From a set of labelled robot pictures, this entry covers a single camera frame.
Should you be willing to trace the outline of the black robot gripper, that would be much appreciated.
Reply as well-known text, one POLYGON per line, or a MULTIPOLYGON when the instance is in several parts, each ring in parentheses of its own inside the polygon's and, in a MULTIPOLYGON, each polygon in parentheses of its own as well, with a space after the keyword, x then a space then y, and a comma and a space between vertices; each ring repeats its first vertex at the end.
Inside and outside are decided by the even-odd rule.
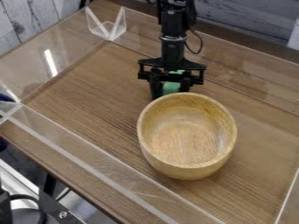
POLYGON ((189 92, 193 85, 203 84, 207 67, 185 58, 186 40, 187 37, 162 36, 162 56, 138 61, 138 78, 150 81, 154 100, 163 95, 163 81, 181 82, 182 92, 189 92))

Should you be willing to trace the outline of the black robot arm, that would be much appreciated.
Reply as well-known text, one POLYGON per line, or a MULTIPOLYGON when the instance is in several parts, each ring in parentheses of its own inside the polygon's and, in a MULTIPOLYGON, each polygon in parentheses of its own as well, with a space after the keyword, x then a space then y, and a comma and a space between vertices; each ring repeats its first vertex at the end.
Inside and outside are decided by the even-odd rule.
POLYGON ((156 0, 156 8, 162 55, 138 61, 138 78, 148 81, 154 100, 170 93, 169 83, 178 83, 174 92, 189 92, 194 85, 202 85, 207 69, 206 65, 185 57, 187 31, 195 32, 193 26, 197 24, 194 0, 156 0))

